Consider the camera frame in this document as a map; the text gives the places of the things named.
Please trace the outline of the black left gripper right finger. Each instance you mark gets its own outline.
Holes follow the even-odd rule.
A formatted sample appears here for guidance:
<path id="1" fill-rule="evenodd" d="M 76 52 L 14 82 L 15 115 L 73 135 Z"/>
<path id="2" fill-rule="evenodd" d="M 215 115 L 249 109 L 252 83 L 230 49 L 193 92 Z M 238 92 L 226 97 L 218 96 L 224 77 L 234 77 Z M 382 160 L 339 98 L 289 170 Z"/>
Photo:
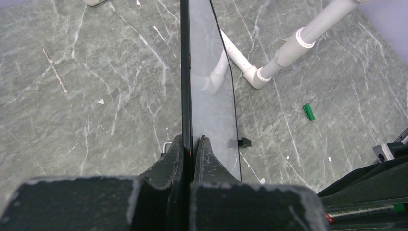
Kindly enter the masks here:
<path id="1" fill-rule="evenodd" d="M 228 231 L 236 229 L 239 208 L 233 187 L 237 180 L 215 157 L 211 141 L 199 140 L 194 179 L 191 183 L 191 230 Z"/>

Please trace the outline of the green marker cap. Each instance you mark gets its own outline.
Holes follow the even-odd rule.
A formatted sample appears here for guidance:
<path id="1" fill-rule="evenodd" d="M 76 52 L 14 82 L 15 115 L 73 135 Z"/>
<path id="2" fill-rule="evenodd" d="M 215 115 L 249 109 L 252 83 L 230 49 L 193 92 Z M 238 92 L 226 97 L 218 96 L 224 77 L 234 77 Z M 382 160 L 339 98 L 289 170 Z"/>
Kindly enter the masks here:
<path id="1" fill-rule="evenodd" d="M 314 121 L 315 116 L 309 103 L 303 105 L 304 113 L 309 121 Z"/>

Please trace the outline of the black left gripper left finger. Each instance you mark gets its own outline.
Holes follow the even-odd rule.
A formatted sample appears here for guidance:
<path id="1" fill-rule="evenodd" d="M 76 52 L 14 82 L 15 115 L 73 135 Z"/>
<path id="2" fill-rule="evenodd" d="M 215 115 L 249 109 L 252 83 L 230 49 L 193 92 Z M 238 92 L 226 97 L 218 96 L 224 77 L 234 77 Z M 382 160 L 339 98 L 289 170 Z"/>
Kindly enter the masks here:
<path id="1" fill-rule="evenodd" d="M 177 135 L 168 151 L 142 175 L 141 230 L 184 231 L 187 194 L 182 136 Z"/>

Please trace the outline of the white green whiteboard marker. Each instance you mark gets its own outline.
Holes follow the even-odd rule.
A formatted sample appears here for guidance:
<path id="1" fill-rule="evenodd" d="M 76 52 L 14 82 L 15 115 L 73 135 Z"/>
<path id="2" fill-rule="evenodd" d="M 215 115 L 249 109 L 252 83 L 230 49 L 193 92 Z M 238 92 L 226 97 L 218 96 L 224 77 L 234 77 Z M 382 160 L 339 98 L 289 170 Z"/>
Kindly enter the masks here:
<path id="1" fill-rule="evenodd" d="M 329 223 L 338 223 L 340 221 L 349 221 L 354 219 L 397 215 L 400 213 L 404 213 L 407 210 L 408 210 L 407 203 L 373 205 L 366 207 L 329 211 L 325 213 L 325 218 Z"/>

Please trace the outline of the black framed whiteboard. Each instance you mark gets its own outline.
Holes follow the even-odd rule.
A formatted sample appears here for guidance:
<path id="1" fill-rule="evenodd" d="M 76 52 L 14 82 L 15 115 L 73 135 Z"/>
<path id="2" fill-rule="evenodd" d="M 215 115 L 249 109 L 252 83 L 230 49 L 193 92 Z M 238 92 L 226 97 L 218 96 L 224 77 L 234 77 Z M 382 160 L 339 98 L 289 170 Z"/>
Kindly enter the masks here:
<path id="1" fill-rule="evenodd" d="M 236 180 L 242 179 L 239 150 L 250 146 L 240 140 L 230 62 L 210 0 L 180 3 L 182 133 L 192 169 L 201 138 L 212 156 Z"/>

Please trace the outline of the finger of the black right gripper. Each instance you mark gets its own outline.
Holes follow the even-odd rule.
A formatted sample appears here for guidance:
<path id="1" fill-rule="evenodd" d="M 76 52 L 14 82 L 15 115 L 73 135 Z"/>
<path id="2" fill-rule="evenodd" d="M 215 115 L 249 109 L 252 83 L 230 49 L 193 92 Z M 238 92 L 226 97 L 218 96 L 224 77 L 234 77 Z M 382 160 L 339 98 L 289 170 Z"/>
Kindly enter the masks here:
<path id="1" fill-rule="evenodd" d="M 408 197 L 408 158 L 358 168 L 319 193 L 321 209 Z"/>

